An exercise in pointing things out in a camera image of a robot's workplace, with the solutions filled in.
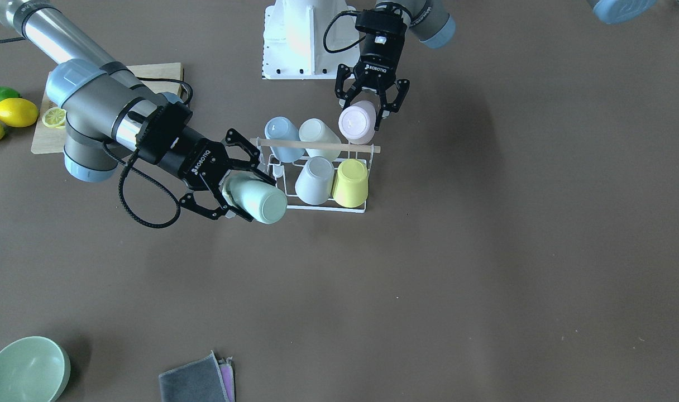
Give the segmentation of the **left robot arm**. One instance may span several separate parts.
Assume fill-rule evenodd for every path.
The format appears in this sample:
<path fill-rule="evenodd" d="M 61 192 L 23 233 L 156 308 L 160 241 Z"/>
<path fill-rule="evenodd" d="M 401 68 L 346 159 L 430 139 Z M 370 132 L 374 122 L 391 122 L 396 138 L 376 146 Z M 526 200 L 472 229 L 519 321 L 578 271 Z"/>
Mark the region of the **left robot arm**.
<path fill-rule="evenodd" d="M 340 11 L 327 26 L 324 39 L 342 16 L 354 17 L 355 30 L 364 36 L 341 49 L 323 44 L 330 54 L 360 46 L 355 66 L 338 66 L 334 93 L 343 109 L 362 90 L 377 94 L 380 102 L 374 129 L 378 131 L 382 119 L 400 111 L 409 91 L 409 80 L 396 78 L 406 32 L 411 31 L 428 48 L 438 49 L 453 38 L 456 23 L 440 1 L 378 1 L 371 9 Z"/>

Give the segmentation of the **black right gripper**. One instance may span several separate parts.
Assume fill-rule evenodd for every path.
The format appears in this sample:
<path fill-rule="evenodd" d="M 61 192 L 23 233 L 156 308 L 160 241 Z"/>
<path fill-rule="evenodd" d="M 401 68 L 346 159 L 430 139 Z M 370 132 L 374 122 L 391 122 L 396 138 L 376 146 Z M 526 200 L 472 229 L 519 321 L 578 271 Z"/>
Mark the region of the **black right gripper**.
<path fill-rule="evenodd" d="M 191 111 L 180 103 L 167 103 L 146 117 L 138 135 L 138 155 L 184 182 L 187 192 L 179 199 L 181 208 L 217 221 L 231 214 L 245 219 L 245 211 L 222 193 L 222 179 L 228 171 L 244 171 L 264 183 L 276 180 L 261 167 L 261 151 L 235 129 L 227 130 L 222 143 L 200 135 L 187 125 Z M 242 157 L 228 155 L 240 150 Z M 195 193 L 210 193 L 217 203 L 206 208 Z"/>

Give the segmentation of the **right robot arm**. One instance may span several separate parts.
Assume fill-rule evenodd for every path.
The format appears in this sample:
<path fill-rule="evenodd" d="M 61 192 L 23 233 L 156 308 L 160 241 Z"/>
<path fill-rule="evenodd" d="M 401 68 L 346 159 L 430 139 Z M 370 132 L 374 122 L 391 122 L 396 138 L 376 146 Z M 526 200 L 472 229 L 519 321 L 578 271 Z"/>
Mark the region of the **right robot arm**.
<path fill-rule="evenodd" d="M 66 111 L 63 149 L 67 171 L 103 181 L 122 166 L 118 196 L 139 160 L 156 165 L 188 188 L 172 197 L 175 222 L 182 208 L 209 219 L 227 213 L 272 224 L 288 208 L 276 181 L 260 170 L 261 152 L 239 132 L 207 139 L 189 127 L 187 103 L 155 93 L 46 1 L 0 1 L 0 23 L 56 61 L 46 95 Z"/>

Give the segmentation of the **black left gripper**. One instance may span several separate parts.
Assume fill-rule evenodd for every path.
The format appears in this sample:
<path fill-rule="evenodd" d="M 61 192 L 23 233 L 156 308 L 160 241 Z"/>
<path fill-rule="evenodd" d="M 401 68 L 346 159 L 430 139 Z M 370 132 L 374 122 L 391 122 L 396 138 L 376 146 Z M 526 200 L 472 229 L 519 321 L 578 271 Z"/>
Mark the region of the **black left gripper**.
<path fill-rule="evenodd" d="M 380 130 L 383 119 L 398 113 L 409 92 L 408 79 L 396 80 L 396 69 L 401 57 L 401 36 L 389 34 L 365 34 L 361 43 L 360 58 L 355 67 L 339 64 L 334 93 L 339 106 L 347 109 L 362 88 L 372 89 L 379 97 L 375 131 Z M 394 100 L 386 98 L 386 90 L 396 87 Z"/>

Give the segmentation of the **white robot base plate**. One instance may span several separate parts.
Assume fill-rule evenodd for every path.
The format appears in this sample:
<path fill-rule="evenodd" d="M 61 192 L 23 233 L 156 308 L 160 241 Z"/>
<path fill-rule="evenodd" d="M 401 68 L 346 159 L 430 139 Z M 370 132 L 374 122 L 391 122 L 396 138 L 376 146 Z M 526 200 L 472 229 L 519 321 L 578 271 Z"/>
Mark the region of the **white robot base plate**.
<path fill-rule="evenodd" d="M 276 1 L 265 8 L 261 76 L 268 80 L 334 80 L 340 64 L 354 66 L 360 48 L 353 46 L 330 54 L 360 38 L 353 16 L 342 16 L 330 32 L 324 32 L 342 11 L 354 11 L 345 1 Z"/>

